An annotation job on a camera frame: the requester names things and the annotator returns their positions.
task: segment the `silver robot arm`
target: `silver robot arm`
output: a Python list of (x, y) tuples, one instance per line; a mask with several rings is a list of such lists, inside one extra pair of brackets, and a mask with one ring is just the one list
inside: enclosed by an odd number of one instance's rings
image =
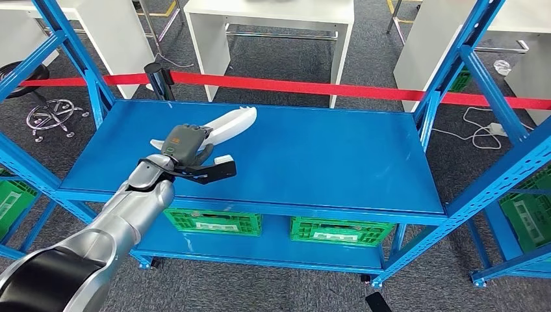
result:
[(0, 311), (99, 311), (125, 256), (171, 204), (175, 177), (206, 184), (236, 174), (228, 155), (200, 166), (212, 152), (211, 144), (197, 155), (210, 131), (175, 127), (161, 154), (141, 159), (92, 223), (9, 266), (0, 275)]

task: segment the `red rope barrier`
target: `red rope barrier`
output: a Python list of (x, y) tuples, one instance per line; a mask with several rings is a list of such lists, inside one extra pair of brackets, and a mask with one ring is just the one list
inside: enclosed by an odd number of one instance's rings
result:
[[(294, 92), (304, 94), (324, 94), (348, 96), (355, 98), (389, 99), (389, 100), (421, 100), (424, 92), (416, 90), (400, 90), (376, 86), (354, 86), (349, 84), (303, 83), (297, 81), (282, 81), (273, 79), (259, 79), (247, 77), (203, 75), (200, 73), (183, 73), (171, 71), (175, 83), (190, 85), (213, 85), (228, 88), (242, 88), (251, 90), (265, 90), (276, 92)], [(108, 85), (144, 85), (149, 83), (144, 73), (128, 75), (103, 76)], [(82, 77), (60, 78), (46, 80), (28, 80), (22, 86), (86, 86)], [(551, 110), (551, 99), (530, 99), (506, 97), (507, 102), (514, 109), (546, 109)], [(442, 103), (467, 106), (489, 106), (486, 98), (477, 94), (447, 93)]]

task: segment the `blue shelf frame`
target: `blue shelf frame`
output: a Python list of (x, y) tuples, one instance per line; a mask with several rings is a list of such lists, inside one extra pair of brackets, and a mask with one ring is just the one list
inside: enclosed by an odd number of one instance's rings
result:
[[(69, 22), (63, 15), (56, 1), (32, 1), (44, 17), (47, 25), (52, 29), (53, 33), (8, 77), (0, 81), (0, 101), (4, 100), (13, 88), (28, 77), (29, 73), (37, 67), (46, 56), (48, 56), (57, 46), (61, 45), (77, 67), (79, 73), (86, 79), (94, 120), (96, 122), (96, 127), (99, 128), (105, 115), (111, 107), (113, 107), (115, 102), (123, 100), (115, 99), (107, 88), (103, 78), (99, 74), (99, 70), (87, 55), (86, 49), (79, 41), (74, 30), (70, 27)], [(374, 220), (378, 221), (399, 223), (399, 226), (396, 228), (396, 237), (392, 243), (392, 252), (389, 258), (384, 258), (382, 248), (379, 245), (377, 248), (367, 251), (368, 254), (370, 254), (367, 264), (359, 267), (357, 270), (358, 272), (370, 274), (372, 276), (372, 286), (375, 288), (382, 287), (385, 280), (425, 252), (436, 242), (440, 241), (455, 228), (469, 220), (469, 218), (474, 216), (478, 211), (481, 211), (498, 199), (516, 184), (515, 181), (520, 181), (529, 176), (551, 159), (551, 120), (545, 121), (536, 130), (528, 134), (474, 52), (474, 47), (476, 47), (477, 43), (482, 38), (482, 34), (487, 30), (504, 2), (505, 0), (478, 0), (476, 2), (463, 28), (452, 44), (450, 51), (447, 56), (445, 56), (440, 68), (437, 70), (417, 110), (412, 113), (412, 118), (417, 125), (420, 145), (426, 150), (439, 103), (442, 101), (463, 65), (466, 65), (475, 81), (479, 84), (479, 87), (487, 98), (496, 117), (506, 130), (513, 143), (513, 148), (475, 180), (475, 182), (468, 186), (455, 200), (447, 205), (444, 209), (445, 213), (443, 216), (419, 216), (415, 213), (404, 215), (403, 213), (390, 213), (388, 211), (360, 213), (357, 211), (351, 212), (349, 209), (318, 208), (320, 212), (323, 212), (326, 216), (333, 216), (333, 218), (350, 217), (352, 220), (354, 218), (358, 220), (374, 218)], [(0, 134), (0, 162), (85, 223), (90, 222), (96, 214), (85, 205), (83, 201), (96, 200), (103, 202), (109, 198), (109, 193), (98, 194), (88, 190), (60, 189), (62, 183), (60, 179), (55, 177), (47, 168), (44, 168), (38, 161), (30, 157), (25, 151), (2, 134)], [(197, 203), (188, 198), (177, 198), (175, 204), (186, 207), (186, 205)], [(213, 207), (216, 208), (214, 203), (203, 201), (197, 209), (212, 209)], [(272, 208), (272, 214), (276, 215), (273, 218), (277, 218), (277, 215), (292, 215), (292, 213), (295, 212), (295, 210), (289, 206), (275, 205)], [(252, 205), (245, 205), (242, 209), (243, 211), (258, 211), (254, 210)], [(162, 218), (159, 218), (156, 222), (162, 222)], [(417, 237), (409, 241), (405, 246), (402, 246), (407, 224), (412, 223), (424, 224), (427, 226), (421, 234), (417, 235)], [(190, 250), (188, 252), (182, 251), (177, 253), (141, 250), (141, 247), (147, 246), (146, 242), (148, 239), (153, 240), (154, 235), (155, 233), (146, 235), (144, 241), (138, 248), (131, 252), (131, 255), (138, 259), (141, 267), (148, 268), (153, 256), (198, 259), (194, 258)], [(213, 261), (230, 261), (230, 258), (239, 263), (285, 266), (284, 261), (262, 262), (255, 261), (254, 259), (251, 261), (251, 259), (247, 257), (216, 257), (215, 255), (207, 257), (204, 254), (201, 256), (203, 260), (210, 259)], [(343, 268), (347, 264), (340, 263), (339, 261), (341, 260), (335, 260), (335, 262), (330, 265), (288, 262), (287, 266), (353, 272), (348, 268)]]
[[(0, 181), (24, 181), (23, 178), (18, 177), (16, 175), (8, 176), (8, 177), (0, 177)], [(34, 223), (31, 230), (28, 232), (27, 236), (21, 243), (18, 249), (11, 248), (7, 246), (9, 240), (13, 237), (19, 226), (23, 223), (24, 219), (27, 217), (31, 209), (34, 207), (34, 204), (38, 199), (40, 198), (42, 194), (40, 191), (37, 191), (36, 196), (32, 199), (32, 201), (27, 205), (25, 210), (23, 210), (17, 219), (12, 223), (10, 226), (8, 232), (4, 237), (0, 239), (0, 257), (7, 257), (10, 259), (19, 259), (20, 257), (24, 256), (31, 247), (32, 242), (34, 242), (35, 238), (38, 236), (40, 230), (42, 227), (44, 227), (44, 224), (50, 217), (51, 213), (53, 212), (54, 208), (56, 207), (56, 203), (54, 201), (50, 201), (47, 205), (38, 220)]]
[(489, 280), (502, 276), (523, 276), (527, 278), (551, 278), (551, 244), (545, 244), (524, 253), (517, 237), (497, 201), (484, 208), (484, 216), (498, 246), (502, 262), (493, 265), (478, 230), (472, 220), (469, 229), (475, 243), (483, 269), (473, 271), (471, 280), (477, 287), (486, 287)]

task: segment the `white table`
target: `white table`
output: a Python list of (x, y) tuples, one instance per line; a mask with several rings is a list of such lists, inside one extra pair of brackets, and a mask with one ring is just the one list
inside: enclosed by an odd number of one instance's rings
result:
[[(463, 26), (475, 0), (424, 0), (411, 31), (407, 36), (404, 49), (394, 69), (394, 78), (398, 88), (426, 90), (436, 70), (447, 54), (450, 45)], [(545, 90), (539, 82), (540, 75), (528, 70), (520, 70), (523, 63), (541, 66), (541, 72), (550, 71), (551, 55), (544, 57), (539, 46), (543, 38), (551, 33), (551, 1), (549, 0), (507, 0), (488, 28), (489, 34), (497, 32), (542, 34), (538, 44), (532, 44), (530, 50), (509, 73), (507, 83), (517, 96), (551, 98), (549, 87)], [(404, 111), (412, 111), (418, 102), (402, 101)]]
[[(352, 25), (353, 0), (190, 0), (184, 6), (201, 73), (224, 75), (230, 61), (225, 24), (335, 31), (331, 83), (339, 84)], [(217, 86), (205, 85), (212, 101)], [(329, 106), (335, 106), (331, 96)]]
[[(153, 52), (130, 0), (58, 0), (69, 20), (79, 21), (111, 75), (142, 73), (154, 61)], [(41, 18), (31, 1), (0, 1), (0, 66), (23, 60), (44, 40), (34, 18)], [(57, 55), (50, 55), (46, 64)], [(136, 85), (118, 86), (125, 99), (132, 98)]]

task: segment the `green plastic crate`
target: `green plastic crate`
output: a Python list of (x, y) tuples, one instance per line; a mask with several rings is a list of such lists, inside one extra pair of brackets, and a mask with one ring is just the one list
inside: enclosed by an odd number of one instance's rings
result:
[[(0, 176), (11, 176), (0, 168)], [(0, 239), (36, 197), (37, 191), (22, 181), (0, 181)]]
[[(518, 189), (551, 189), (551, 166), (517, 186)], [(551, 196), (508, 194), (500, 206), (509, 219), (523, 252), (551, 242)]]
[(467, 67), (464, 66), (463, 69), (459, 72), (459, 75), (457, 75), (457, 78), (455, 78), (454, 83), (452, 83), (452, 86), (450, 87), (450, 92), (463, 91), (471, 78), (472, 77), (470, 76), (470, 72), (468, 71)]
[(377, 246), (391, 232), (393, 227), (393, 223), (340, 221), (294, 216), (291, 218), (291, 239), (294, 241)]
[(178, 231), (199, 231), (259, 236), (262, 215), (191, 209), (165, 209), (164, 214)]

